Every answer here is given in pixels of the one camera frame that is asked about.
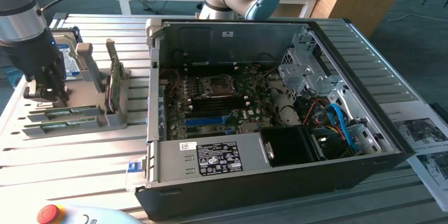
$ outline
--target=hard drive label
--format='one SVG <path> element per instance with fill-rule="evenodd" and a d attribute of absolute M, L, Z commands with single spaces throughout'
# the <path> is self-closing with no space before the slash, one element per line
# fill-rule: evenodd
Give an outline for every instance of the hard drive label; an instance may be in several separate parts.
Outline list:
<path fill-rule="evenodd" d="M 67 80 L 80 79 L 80 70 L 75 60 L 75 55 L 68 44 L 58 44 L 59 51 L 63 52 L 64 55 L 64 64 L 66 64 L 66 75 Z"/>
<path fill-rule="evenodd" d="M 198 145 L 196 151 L 203 176 L 243 171 L 236 142 Z"/>

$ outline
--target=motherboard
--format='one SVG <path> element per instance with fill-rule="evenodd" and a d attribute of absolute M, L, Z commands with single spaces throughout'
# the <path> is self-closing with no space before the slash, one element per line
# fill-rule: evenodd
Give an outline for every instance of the motherboard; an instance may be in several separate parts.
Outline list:
<path fill-rule="evenodd" d="M 166 139 L 252 133 L 276 125 L 267 78 L 255 63 L 162 70 Z"/>

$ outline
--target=blue pcie slot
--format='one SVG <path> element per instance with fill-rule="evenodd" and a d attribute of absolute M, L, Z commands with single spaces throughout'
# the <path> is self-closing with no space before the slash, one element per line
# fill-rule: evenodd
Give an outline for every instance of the blue pcie slot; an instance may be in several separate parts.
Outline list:
<path fill-rule="evenodd" d="M 194 118 L 194 119 L 186 119 L 186 126 L 226 124 L 226 121 L 227 116 L 219 116 L 215 118 Z"/>

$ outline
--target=green circuit board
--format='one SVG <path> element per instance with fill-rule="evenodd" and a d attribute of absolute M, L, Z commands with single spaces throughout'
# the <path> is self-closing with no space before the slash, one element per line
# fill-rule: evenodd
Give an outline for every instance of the green circuit board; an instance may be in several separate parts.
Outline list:
<path fill-rule="evenodd" d="M 234 74 L 222 74 L 219 76 L 192 78 L 190 76 L 178 76 L 174 73 L 167 77 L 168 82 L 176 83 L 172 93 L 166 94 L 167 108 L 167 140 L 183 140 L 188 138 L 232 135 L 251 133 L 255 129 L 272 126 L 274 103 L 270 92 L 258 93 L 255 84 L 263 84 L 263 75 L 266 71 L 259 66 L 247 64 L 239 65 Z M 216 92 L 206 92 L 207 87 L 202 83 L 214 81 L 212 78 L 223 78 L 232 80 L 230 85 L 232 89 L 227 89 L 228 85 L 220 83 Z M 192 111 L 190 104 L 192 99 L 216 99 L 218 97 L 239 97 L 244 99 L 244 107 L 223 110 L 223 122 L 204 125 L 187 125 L 186 115 Z"/>

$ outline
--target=power supply label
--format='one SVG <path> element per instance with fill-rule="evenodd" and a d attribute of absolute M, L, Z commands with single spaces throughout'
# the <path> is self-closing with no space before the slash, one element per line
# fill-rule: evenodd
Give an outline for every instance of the power supply label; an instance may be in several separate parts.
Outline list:
<path fill-rule="evenodd" d="M 203 176 L 243 171 L 236 142 L 198 145 L 196 152 Z"/>

